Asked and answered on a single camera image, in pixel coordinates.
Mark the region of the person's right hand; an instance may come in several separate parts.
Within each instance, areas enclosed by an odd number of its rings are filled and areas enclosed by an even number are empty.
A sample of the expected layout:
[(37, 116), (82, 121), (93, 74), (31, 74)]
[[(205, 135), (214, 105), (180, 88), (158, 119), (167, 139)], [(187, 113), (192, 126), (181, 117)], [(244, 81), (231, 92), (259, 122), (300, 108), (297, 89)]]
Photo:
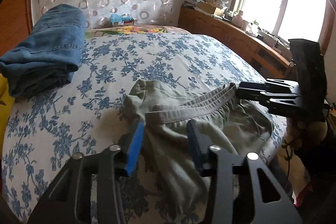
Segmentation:
[(299, 149), (303, 144), (317, 144), (323, 141), (327, 135), (327, 123), (298, 121), (295, 119), (286, 119), (286, 137), (285, 141), (293, 149)]

